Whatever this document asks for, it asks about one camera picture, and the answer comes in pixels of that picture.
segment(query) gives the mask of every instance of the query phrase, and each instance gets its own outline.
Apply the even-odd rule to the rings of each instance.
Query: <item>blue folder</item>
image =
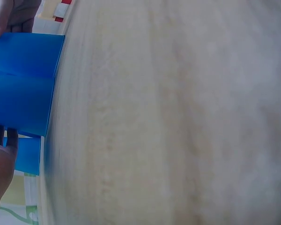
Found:
[[[38,174],[40,136],[46,136],[64,35],[5,33],[0,38],[0,125],[20,139],[16,169]]]

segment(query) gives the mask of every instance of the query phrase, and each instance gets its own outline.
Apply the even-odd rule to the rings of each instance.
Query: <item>skin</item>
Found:
[[[7,129],[7,144],[3,146],[4,127],[0,126],[0,200],[6,192],[14,175],[15,160],[18,152],[18,133]]]
[[[32,32],[41,0],[0,0],[0,36],[4,32]]]
[[[41,0],[0,0],[0,36],[4,32],[32,32],[34,17]],[[7,129],[7,145],[3,146],[4,127],[0,126],[0,200],[14,175],[18,151],[18,133]]]

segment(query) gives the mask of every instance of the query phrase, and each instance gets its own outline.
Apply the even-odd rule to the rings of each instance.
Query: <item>patterned tablecloth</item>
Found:
[[[15,171],[0,202],[0,225],[38,225],[37,202],[36,176]]]

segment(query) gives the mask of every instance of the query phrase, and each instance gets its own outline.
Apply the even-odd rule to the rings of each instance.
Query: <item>wooden surface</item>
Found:
[[[48,224],[281,224],[281,0],[79,0]]]

